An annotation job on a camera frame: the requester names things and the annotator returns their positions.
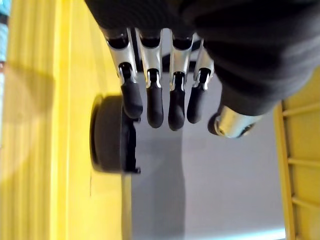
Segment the yellow surface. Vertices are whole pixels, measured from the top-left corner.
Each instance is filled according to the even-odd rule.
[[[12,1],[8,44],[0,239],[130,239],[130,177],[91,167],[92,104],[120,83],[84,1]]]
[[[274,118],[286,238],[320,240],[320,67]]]

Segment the black rubber tip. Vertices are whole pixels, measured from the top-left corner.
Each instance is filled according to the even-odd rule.
[[[206,92],[203,86],[203,83],[199,83],[197,87],[191,89],[186,118],[192,124],[196,124],[201,120],[202,106]]]
[[[172,131],[179,130],[185,123],[185,92],[178,86],[170,92],[168,123]]]
[[[164,121],[164,108],[162,103],[162,88],[152,82],[146,89],[147,95],[147,119],[154,129],[159,128]]]
[[[219,116],[219,113],[216,112],[210,119],[207,125],[208,131],[209,133],[213,134],[213,135],[218,135],[215,129],[215,120],[216,118]]]
[[[126,81],[122,86],[123,109],[131,119],[140,118],[143,112],[143,103],[140,96],[138,83]]]

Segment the robotic hand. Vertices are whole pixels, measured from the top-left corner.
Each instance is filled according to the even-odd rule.
[[[219,136],[247,133],[275,104],[298,91],[320,63],[317,0],[85,0],[110,49],[122,81],[123,108],[132,119],[143,105],[128,28],[139,32],[147,91],[147,119],[163,123],[161,30],[171,29],[170,104],[173,131],[185,121],[185,83],[193,33],[203,38],[187,107],[201,118],[201,104],[215,72],[222,83],[220,106],[208,123]]]

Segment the silver metal part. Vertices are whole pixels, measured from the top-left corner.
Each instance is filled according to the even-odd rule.
[[[201,70],[199,70],[198,74],[196,75],[195,83],[192,85],[193,88],[198,87],[198,85],[200,83],[200,75],[201,75]],[[206,79],[205,79],[205,82],[203,85],[203,90],[205,90],[205,91],[208,90],[208,83],[210,82],[211,78],[212,78],[212,74],[206,76]]]
[[[129,63],[131,65],[131,73],[134,81],[137,79],[137,66],[135,62],[135,52],[132,47],[131,38],[129,38],[128,45],[124,48],[114,48],[112,47],[108,41],[106,41],[111,53],[111,57],[113,60],[114,67],[116,69],[116,73],[119,78],[122,79],[122,84],[124,83],[124,79],[122,77],[122,73],[120,71],[119,65],[122,63]]]
[[[238,138],[251,129],[262,118],[260,116],[247,116],[237,113],[227,106],[222,108],[220,116],[214,121],[215,132],[219,136]]]
[[[150,74],[148,74],[149,69],[157,69],[159,74],[158,77],[161,79],[162,74],[162,37],[160,38],[160,43],[157,47],[146,47],[142,44],[140,40],[140,51],[142,56],[143,71],[146,81],[146,87],[150,87]],[[160,82],[157,81],[157,85],[161,88]]]
[[[149,86],[147,85],[146,87],[149,88],[150,87],[150,84],[151,84],[151,81],[150,81],[150,71],[147,71],[147,81],[149,83]],[[161,88],[161,85],[160,85],[160,77],[159,77],[159,72],[156,73],[156,86],[158,88]]]
[[[173,37],[171,38],[171,55],[170,55],[170,91],[175,90],[176,82],[174,79],[174,73],[182,72],[184,73],[184,82],[181,86],[182,90],[184,89],[184,85],[187,82],[187,74],[189,68],[189,61],[191,55],[192,44],[194,39],[192,38],[192,43],[188,49],[178,49],[173,45]]]
[[[210,76],[207,78],[207,80],[205,81],[204,86],[203,86],[203,90],[207,90],[208,83],[210,82],[210,80],[212,79],[212,77],[214,75],[215,67],[214,67],[214,61],[211,59],[207,50],[204,47],[203,40],[201,41],[199,54],[196,59],[195,68],[194,68],[194,72],[193,72],[193,80],[194,80],[194,84],[192,86],[193,88],[196,88],[199,85],[200,69],[202,69],[202,68],[206,68],[211,71]]]

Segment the gray floor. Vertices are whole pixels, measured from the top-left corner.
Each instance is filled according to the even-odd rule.
[[[188,79],[186,107],[192,76]],[[202,121],[186,121],[183,130],[172,132],[167,121],[168,81],[165,75],[163,126],[148,126],[144,111],[136,127],[136,159],[142,173],[132,178],[133,239],[212,240],[283,229],[272,114],[241,139],[209,134],[207,121],[221,91],[213,79]]]

